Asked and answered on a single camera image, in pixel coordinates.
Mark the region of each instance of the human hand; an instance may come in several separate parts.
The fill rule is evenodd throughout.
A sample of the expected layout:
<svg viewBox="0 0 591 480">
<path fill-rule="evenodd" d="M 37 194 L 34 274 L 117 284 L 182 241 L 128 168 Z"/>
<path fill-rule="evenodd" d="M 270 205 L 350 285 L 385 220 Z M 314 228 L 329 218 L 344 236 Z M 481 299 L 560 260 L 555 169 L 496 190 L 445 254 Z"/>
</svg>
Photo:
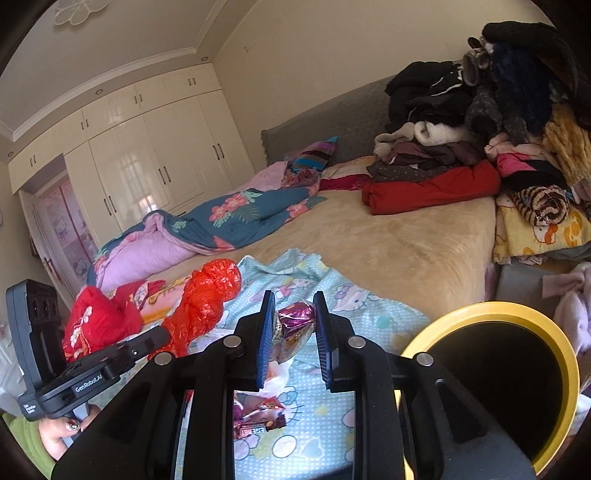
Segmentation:
<svg viewBox="0 0 591 480">
<path fill-rule="evenodd" d="M 59 419 L 41 419 L 39 420 L 39 435 L 45 450 L 54 460 L 59 460 L 66 452 L 67 447 L 62 438 L 71 437 L 78 432 L 83 432 L 85 428 L 99 414 L 100 408 L 96 405 L 89 405 L 89 415 L 79 422 L 75 419 L 60 417 Z"/>
</svg>

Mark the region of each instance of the beige bed sheet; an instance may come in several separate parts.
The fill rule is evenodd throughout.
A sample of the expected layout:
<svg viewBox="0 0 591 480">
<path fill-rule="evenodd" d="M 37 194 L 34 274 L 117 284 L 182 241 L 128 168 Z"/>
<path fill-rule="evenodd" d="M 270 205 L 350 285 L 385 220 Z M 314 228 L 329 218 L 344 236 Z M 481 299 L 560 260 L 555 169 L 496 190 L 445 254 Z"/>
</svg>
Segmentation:
<svg viewBox="0 0 591 480">
<path fill-rule="evenodd" d="M 239 250 L 198 255 L 151 279 L 173 280 L 220 257 L 269 263 L 289 248 L 317 253 L 329 267 L 431 320 L 481 301 L 495 239 L 491 197 L 372 216 L 360 192 L 320 192 L 327 200 L 268 237 Z"/>
</svg>

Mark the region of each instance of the screw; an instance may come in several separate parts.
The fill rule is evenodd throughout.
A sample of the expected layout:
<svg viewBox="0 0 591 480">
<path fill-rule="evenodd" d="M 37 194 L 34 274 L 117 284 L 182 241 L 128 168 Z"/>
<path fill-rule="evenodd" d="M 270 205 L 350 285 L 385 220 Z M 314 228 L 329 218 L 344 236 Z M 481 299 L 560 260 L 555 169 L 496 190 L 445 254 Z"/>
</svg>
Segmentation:
<svg viewBox="0 0 591 480">
<path fill-rule="evenodd" d="M 223 340 L 223 344 L 228 348 L 236 348 L 241 343 L 242 339 L 238 335 L 228 335 Z"/>
<path fill-rule="evenodd" d="M 434 360 L 431 355 L 429 355 L 428 353 L 422 352 L 417 355 L 417 362 L 419 365 L 422 365 L 424 367 L 430 367 L 431 365 L 433 365 Z"/>
<path fill-rule="evenodd" d="M 156 365 L 168 365 L 173 359 L 173 356 L 168 352 L 160 352 L 154 357 Z"/>
<path fill-rule="evenodd" d="M 365 340 L 358 336 L 350 337 L 347 343 L 353 348 L 363 348 L 365 346 Z"/>
</svg>

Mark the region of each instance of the blue floral blanket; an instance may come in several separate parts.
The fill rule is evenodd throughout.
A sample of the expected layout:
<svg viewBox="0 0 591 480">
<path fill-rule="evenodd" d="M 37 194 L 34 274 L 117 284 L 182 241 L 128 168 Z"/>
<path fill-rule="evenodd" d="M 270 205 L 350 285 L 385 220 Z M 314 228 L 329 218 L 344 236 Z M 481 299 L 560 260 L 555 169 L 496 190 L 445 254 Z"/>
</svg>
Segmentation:
<svg viewBox="0 0 591 480">
<path fill-rule="evenodd" d="M 242 316 L 260 310 L 265 290 L 275 293 L 277 309 L 299 300 L 312 301 L 314 293 L 323 291 L 331 312 L 349 318 L 357 334 L 390 353 L 400 353 L 429 324 L 428 318 L 418 310 L 399 301 L 382 299 L 355 285 L 326 266 L 316 254 L 306 255 L 291 249 L 270 265 L 244 257 L 238 267 L 242 273 L 242 290 L 238 297 L 224 304 L 222 320 L 211 333 L 233 332 Z M 195 342 L 190 352 L 202 349 L 198 343 Z M 285 385 L 277 392 L 287 408 L 287 425 L 234 442 L 237 480 L 317 478 L 344 468 L 353 460 L 353 393 L 331 394 L 326 390 L 315 335 L 294 357 L 288 373 Z M 120 384 L 105 391 L 93 403 L 104 405 L 131 375 L 131 372 L 126 374 Z M 184 420 L 181 429 L 180 452 L 184 449 L 189 420 Z M 180 478 L 182 465 L 176 469 L 176 479 Z"/>
<path fill-rule="evenodd" d="M 248 189 L 205 202 L 181 216 L 156 210 L 99 251 L 86 283 L 110 290 L 196 254 L 245 247 L 326 200 L 316 197 L 317 192 L 317 183 L 268 192 Z"/>
</svg>

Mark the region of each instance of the gray headboard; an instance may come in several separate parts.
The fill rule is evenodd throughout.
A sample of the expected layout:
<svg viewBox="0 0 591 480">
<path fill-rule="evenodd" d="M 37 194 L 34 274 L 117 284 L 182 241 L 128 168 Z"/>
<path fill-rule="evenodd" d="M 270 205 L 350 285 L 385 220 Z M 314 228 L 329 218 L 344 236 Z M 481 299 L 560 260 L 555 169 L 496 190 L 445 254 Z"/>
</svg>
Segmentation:
<svg viewBox="0 0 591 480">
<path fill-rule="evenodd" d="M 388 77 L 369 83 L 311 108 L 277 127 L 263 130 L 261 139 L 267 165 L 283 160 L 285 153 L 306 148 L 318 140 L 339 136 L 328 166 L 372 155 L 374 138 L 389 123 Z"/>
</svg>

